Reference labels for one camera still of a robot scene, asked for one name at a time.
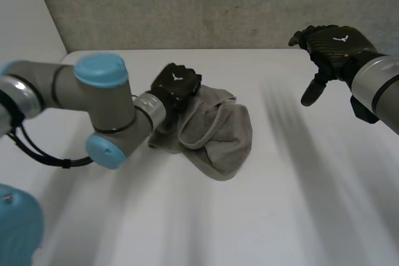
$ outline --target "light blue joint cover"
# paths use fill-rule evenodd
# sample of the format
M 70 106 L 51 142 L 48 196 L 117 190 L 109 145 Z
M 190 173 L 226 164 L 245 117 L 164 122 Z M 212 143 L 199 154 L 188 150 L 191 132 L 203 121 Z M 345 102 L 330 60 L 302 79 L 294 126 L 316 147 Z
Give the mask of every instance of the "light blue joint cover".
M 1 68 L 1 70 L 0 70 L 0 75 L 4 75 L 4 74 L 7 72 L 8 68 L 9 68 L 10 66 L 12 66 L 13 64 L 15 64 L 16 62 L 26 62 L 26 61 L 27 61 L 27 60 L 13 60 L 12 62 L 6 63 L 6 64 Z
M 121 86 L 129 79 L 125 62 L 117 54 L 94 54 L 79 59 L 74 67 L 76 78 L 98 88 Z
M 0 265 L 31 266 L 43 234 L 43 212 L 35 198 L 0 184 Z
M 86 151 L 97 164 L 117 169 L 127 159 L 126 154 L 111 141 L 92 135 L 86 141 Z

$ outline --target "white logo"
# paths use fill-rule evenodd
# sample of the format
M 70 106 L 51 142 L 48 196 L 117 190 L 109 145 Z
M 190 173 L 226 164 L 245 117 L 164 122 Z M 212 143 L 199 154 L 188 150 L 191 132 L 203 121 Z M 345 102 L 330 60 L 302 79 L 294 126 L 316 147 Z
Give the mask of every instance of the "white logo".
M 174 80 L 174 81 L 176 81 L 176 80 L 183 80 L 183 77 L 176 77 L 176 76 L 174 75 L 174 73 L 172 73 L 172 76 L 173 76 L 173 80 Z
M 332 39 L 333 39 L 333 40 L 341 40 L 342 42 L 346 42 L 348 38 L 349 38 L 349 36 L 347 35 L 347 36 L 344 37 L 343 39 L 339 39 L 339 38 L 337 38 L 337 37 L 333 37 Z

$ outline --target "silver metal cylinder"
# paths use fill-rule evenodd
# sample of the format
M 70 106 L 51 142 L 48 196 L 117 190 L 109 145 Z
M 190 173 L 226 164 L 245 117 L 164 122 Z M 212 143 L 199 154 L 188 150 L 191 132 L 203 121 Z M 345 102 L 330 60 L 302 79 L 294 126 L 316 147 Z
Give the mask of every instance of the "silver metal cylinder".
M 166 109 L 162 102 L 150 93 L 141 94 L 133 104 L 151 118 L 154 129 L 166 118 Z
M 35 92 L 24 82 L 11 77 L 0 77 L 0 90 L 9 95 L 26 118 L 34 118 L 41 112 L 41 104 Z M 0 105 L 0 136 L 11 130 L 11 115 Z
M 352 93 L 361 104 L 375 113 L 373 105 L 375 95 L 386 82 L 397 75 L 399 75 L 399 57 L 378 57 L 369 61 L 357 72 L 352 82 Z

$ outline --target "gray robot arm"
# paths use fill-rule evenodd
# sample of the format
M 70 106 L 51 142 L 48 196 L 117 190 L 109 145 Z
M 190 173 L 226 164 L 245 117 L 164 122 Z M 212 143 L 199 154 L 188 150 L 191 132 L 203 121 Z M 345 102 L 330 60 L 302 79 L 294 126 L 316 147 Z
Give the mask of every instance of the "gray robot arm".
M 122 58 L 98 55 L 76 66 L 18 61 L 0 77 L 0 136 L 46 108 L 89 113 L 89 156 L 115 169 L 166 117 L 164 104 L 143 93 L 132 100 Z
M 368 111 L 399 134 L 399 57 L 381 56 L 367 62 L 355 74 L 351 90 Z

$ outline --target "gray cloth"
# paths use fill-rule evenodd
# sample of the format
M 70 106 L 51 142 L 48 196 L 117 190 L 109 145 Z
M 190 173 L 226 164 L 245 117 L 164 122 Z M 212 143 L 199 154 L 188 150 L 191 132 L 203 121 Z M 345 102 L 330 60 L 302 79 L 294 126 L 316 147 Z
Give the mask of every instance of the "gray cloth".
M 235 176 L 251 152 L 251 120 L 234 95 L 202 85 L 177 124 L 159 127 L 148 144 L 183 153 L 205 175 L 225 181 Z

